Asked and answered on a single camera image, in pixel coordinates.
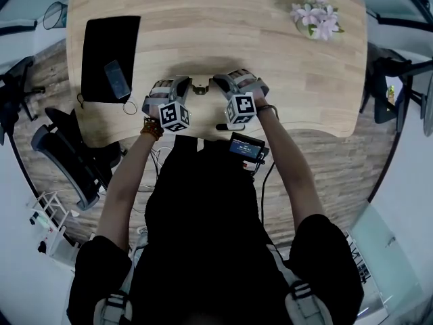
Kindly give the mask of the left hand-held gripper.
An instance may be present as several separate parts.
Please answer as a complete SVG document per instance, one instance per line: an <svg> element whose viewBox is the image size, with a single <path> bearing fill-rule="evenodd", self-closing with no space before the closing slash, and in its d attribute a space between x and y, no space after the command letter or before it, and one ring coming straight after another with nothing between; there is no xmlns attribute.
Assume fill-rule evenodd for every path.
<svg viewBox="0 0 433 325"><path fill-rule="evenodd" d="M190 126L190 113L185 107L186 98L191 85L188 76L177 76L173 79L170 92L173 99L145 97L142 111L149 118L155 118L160 126L170 132L177 133Z"/></svg>

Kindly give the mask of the person's right hand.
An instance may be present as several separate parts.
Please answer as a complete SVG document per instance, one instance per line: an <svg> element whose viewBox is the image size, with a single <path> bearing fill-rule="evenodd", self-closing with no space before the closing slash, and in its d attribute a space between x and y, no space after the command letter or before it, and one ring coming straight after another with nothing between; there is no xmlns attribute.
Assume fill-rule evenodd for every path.
<svg viewBox="0 0 433 325"><path fill-rule="evenodd" d="M235 70L229 73L229 76L240 89L246 88L247 92L251 92L255 102L266 102L265 97L269 92L269 88L261 78L245 69Z"/></svg>

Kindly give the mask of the person's black clothing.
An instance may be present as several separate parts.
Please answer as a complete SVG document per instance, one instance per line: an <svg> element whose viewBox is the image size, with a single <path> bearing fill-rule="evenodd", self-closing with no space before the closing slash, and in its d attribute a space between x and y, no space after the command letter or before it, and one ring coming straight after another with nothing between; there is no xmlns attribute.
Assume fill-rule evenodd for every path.
<svg viewBox="0 0 433 325"><path fill-rule="evenodd" d="M290 287L269 250L256 190L226 142L177 136L149 197L148 244L136 266L107 238L86 242L76 258L67 314L93 325L98 301L129 272L131 325L292 325Z"/></svg>

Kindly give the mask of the small metal clip object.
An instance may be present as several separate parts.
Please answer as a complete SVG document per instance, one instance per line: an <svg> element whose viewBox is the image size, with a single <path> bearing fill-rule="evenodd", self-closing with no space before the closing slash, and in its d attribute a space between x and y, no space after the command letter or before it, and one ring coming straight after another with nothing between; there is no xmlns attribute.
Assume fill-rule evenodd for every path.
<svg viewBox="0 0 433 325"><path fill-rule="evenodd" d="M205 95L209 91L212 77L196 74L191 77L191 87L196 95Z"/></svg>

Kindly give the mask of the black mesh wastebasket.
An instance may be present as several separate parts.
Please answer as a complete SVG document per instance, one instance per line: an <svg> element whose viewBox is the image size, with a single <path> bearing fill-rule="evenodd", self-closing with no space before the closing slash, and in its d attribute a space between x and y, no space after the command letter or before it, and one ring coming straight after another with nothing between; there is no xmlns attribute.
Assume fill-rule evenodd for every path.
<svg viewBox="0 0 433 325"><path fill-rule="evenodd" d="M66 28L68 6L56 1L52 3L43 16L43 27L45 30L55 28Z"/></svg>

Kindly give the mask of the person's left hand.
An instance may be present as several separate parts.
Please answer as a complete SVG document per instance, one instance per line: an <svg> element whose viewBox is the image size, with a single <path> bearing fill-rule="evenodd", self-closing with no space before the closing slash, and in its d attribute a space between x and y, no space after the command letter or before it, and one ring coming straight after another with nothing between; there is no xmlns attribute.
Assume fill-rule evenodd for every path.
<svg viewBox="0 0 433 325"><path fill-rule="evenodd" d="M173 99L175 96L174 83L175 81L172 79L161 80L156 82L152 87L149 96L151 98Z"/></svg>

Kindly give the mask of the person's right forearm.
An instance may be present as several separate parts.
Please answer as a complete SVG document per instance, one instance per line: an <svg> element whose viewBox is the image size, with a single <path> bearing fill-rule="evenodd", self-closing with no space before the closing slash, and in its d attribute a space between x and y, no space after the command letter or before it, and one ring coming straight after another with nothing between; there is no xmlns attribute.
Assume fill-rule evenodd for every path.
<svg viewBox="0 0 433 325"><path fill-rule="evenodd" d="M315 180L304 155L272 109L258 112L273 160L288 193L294 227L311 215L323 215Z"/></svg>

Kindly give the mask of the person's left forearm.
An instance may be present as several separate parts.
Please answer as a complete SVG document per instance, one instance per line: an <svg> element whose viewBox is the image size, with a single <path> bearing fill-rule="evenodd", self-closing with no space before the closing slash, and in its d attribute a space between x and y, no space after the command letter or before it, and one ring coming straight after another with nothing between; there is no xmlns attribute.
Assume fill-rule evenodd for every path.
<svg viewBox="0 0 433 325"><path fill-rule="evenodd" d="M156 142L149 133L142 133L117 167L109 183L96 234L129 250L129 221L148 156Z"/></svg>

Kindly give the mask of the black recorder with screen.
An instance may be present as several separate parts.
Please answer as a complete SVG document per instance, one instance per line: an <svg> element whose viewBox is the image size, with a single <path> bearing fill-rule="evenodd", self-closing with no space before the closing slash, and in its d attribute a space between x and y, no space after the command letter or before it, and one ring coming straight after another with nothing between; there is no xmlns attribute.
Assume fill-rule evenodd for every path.
<svg viewBox="0 0 433 325"><path fill-rule="evenodd" d="M229 141L229 152L237 156L247 171L255 173L261 165L265 164L265 158L270 149L263 140L248 137L233 132Z"/></svg>

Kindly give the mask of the dark smartphone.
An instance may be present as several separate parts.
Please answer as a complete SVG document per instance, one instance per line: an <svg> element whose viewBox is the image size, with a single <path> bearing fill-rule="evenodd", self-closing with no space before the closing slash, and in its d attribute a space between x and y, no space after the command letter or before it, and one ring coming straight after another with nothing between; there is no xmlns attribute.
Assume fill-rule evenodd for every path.
<svg viewBox="0 0 433 325"><path fill-rule="evenodd" d="M131 94L131 89L125 79L123 71L117 60L111 61L104 66L104 72L112 89L114 97L117 100L128 98Z"/></svg>

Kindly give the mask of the black mesh office chair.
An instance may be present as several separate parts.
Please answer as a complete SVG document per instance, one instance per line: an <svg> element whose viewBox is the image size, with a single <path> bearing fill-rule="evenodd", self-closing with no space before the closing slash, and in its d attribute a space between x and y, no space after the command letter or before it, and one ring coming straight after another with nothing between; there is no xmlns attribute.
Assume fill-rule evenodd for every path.
<svg viewBox="0 0 433 325"><path fill-rule="evenodd" d="M50 125L41 126L31 140L32 149L44 154L66 176L80 200L77 207L87 211L99 200L99 189L107 189L112 169L122 157L118 142L91 148L83 140L74 110L67 114L48 107Z"/></svg>
<svg viewBox="0 0 433 325"><path fill-rule="evenodd" d="M20 60L6 73L0 74L0 146L4 144L5 136L12 139L14 126L19 119L19 111L23 108L30 121L37 120L32 115L27 102L30 96L45 93L45 87L33 87L25 91L28 70L34 64L34 57L28 56Z"/></svg>

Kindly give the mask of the frosted glass door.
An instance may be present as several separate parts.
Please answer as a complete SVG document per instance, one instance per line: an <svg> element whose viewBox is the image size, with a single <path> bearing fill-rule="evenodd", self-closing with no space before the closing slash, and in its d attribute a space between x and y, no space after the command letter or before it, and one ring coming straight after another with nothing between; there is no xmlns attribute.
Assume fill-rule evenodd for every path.
<svg viewBox="0 0 433 325"><path fill-rule="evenodd" d="M348 230L364 297L357 320L385 318L412 303L423 292L396 236L369 204Z"/></svg>

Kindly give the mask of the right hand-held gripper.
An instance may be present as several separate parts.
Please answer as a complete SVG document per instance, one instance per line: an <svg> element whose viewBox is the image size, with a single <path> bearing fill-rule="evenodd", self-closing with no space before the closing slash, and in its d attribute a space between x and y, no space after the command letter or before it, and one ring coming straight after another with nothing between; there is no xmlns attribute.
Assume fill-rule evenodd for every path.
<svg viewBox="0 0 433 325"><path fill-rule="evenodd" d="M216 125L217 130L243 130L243 127L256 116L256 105L253 94L246 88L240 89L235 80L228 74L214 75L214 84L220 89L227 100L225 108L226 123Z"/></svg>

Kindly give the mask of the black mouse pad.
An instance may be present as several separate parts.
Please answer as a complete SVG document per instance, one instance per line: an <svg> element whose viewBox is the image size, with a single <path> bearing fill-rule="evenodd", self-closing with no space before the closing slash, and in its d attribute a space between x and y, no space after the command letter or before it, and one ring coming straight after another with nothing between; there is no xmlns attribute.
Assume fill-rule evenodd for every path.
<svg viewBox="0 0 433 325"><path fill-rule="evenodd" d="M117 60L132 91L139 16L89 20L85 28L81 66L81 95L86 102L125 103L114 97L104 66Z"/></svg>

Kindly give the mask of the white rack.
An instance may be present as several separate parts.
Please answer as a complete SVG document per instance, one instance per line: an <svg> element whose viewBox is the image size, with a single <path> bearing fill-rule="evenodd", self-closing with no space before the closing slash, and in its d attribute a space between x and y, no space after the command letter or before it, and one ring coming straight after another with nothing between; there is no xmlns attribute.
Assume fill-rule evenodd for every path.
<svg viewBox="0 0 433 325"><path fill-rule="evenodd" d="M32 205L28 204L27 208L32 212L30 224L38 223L45 230L41 244L45 248L42 252L54 256L61 243L65 241L72 247L71 253L67 253L67 259L72 259L79 243L68 241L65 222L69 217L78 217L79 212L66 210L58 198L57 191L43 192Z"/></svg>

